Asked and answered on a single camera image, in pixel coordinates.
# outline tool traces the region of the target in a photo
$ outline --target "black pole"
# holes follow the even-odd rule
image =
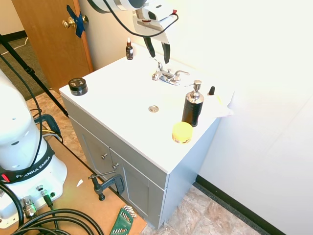
[[[14,57],[14,59],[23,67],[23,69],[28,73],[37,84],[43,89],[43,91],[52,99],[52,101],[61,109],[65,116],[68,117],[68,113],[65,108],[60,104],[60,102],[53,96],[49,89],[42,83],[42,81],[35,75],[35,71],[25,63],[25,61],[16,53],[16,51],[8,44],[8,42],[0,34],[0,44]]]

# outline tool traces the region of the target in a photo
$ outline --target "soap dispenser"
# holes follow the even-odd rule
[[[204,97],[199,93],[201,81],[194,81],[194,90],[186,95],[184,112],[182,114],[183,122],[187,122],[192,127],[198,125],[198,117],[201,113]]]

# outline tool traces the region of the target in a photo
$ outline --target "small brown bottle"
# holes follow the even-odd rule
[[[126,58],[128,60],[132,60],[134,58],[134,49],[130,38],[127,39]]]

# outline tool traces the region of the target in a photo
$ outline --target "blue tape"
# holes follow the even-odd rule
[[[85,31],[82,13],[77,17],[69,5],[67,5],[67,12],[76,23],[76,35],[81,38],[83,31]]]

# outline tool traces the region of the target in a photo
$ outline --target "white countertop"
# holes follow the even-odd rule
[[[225,105],[230,103],[233,90],[173,60],[169,68],[188,71],[190,76],[182,75],[179,86],[155,82],[151,75],[157,68],[156,61],[143,47],[134,45],[134,49],[133,60],[122,58],[85,76],[85,95],[72,95],[67,85],[60,88],[60,93],[169,174],[219,116],[212,108],[212,96],[207,96],[211,86],[216,87],[215,94]],[[202,81],[200,92],[204,95],[199,123],[193,128],[191,141],[178,144],[172,140],[172,129],[181,121],[185,95],[193,89],[184,86],[196,79]],[[151,105],[157,105],[159,111],[149,112]]]

